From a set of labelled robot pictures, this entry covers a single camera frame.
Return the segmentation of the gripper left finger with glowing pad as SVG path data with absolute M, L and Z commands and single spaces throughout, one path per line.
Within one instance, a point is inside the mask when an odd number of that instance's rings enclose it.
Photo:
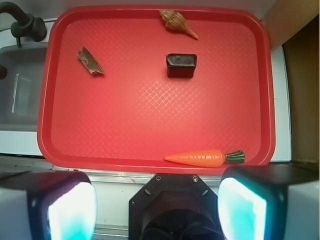
M 91 240 L 97 222 L 97 193 L 77 172 L 2 172 L 2 240 Z

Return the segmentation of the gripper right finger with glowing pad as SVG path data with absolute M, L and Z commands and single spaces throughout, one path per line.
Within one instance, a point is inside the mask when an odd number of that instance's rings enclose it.
M 319 165 L 227 168 L 218 188 L 218 216 L 227 240 L 318 240 Z

